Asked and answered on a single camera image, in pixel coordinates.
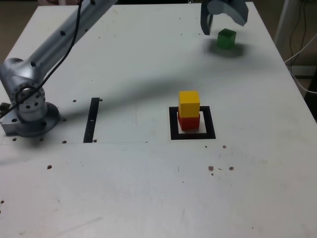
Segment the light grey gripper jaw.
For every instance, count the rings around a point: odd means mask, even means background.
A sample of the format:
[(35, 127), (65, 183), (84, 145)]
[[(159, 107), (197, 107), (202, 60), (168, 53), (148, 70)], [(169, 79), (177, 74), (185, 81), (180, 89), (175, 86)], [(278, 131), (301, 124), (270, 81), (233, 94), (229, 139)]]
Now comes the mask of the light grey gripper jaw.
[(210, 15), (228, 15), (240, 26), (244, 26), (248, 21), (249, 9), (244, 0), (211, 0), (207, 9)]

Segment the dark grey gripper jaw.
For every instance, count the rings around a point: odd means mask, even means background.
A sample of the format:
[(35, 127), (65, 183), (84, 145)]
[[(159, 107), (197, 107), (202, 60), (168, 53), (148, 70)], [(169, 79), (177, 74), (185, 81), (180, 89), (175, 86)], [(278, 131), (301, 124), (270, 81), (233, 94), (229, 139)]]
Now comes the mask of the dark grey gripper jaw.
[(203, 0), (201, 3), (200, 25), (205, 35), (210, 35), (213, 20), (213, 14), (211, 13), (211, 10), (208, 9), (208, 4), (210, 2), (211, 0)]

